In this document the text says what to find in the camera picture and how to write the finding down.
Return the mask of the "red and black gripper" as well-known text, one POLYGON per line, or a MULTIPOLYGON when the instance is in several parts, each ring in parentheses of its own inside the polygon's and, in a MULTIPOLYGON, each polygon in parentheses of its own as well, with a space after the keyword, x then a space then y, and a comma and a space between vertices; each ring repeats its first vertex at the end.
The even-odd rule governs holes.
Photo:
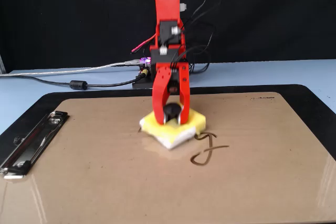
POLYGON ((190 110, 189 66, 184 58, 180 59, 179 48, 168 49, 166 54, 160 54, 159 49, 152 49, 151 75, 152 107, 156 121, 161 125, 165 123, 163 107, 170 93, 179 93, 182 104, 180 124, 185 124, 190 110))

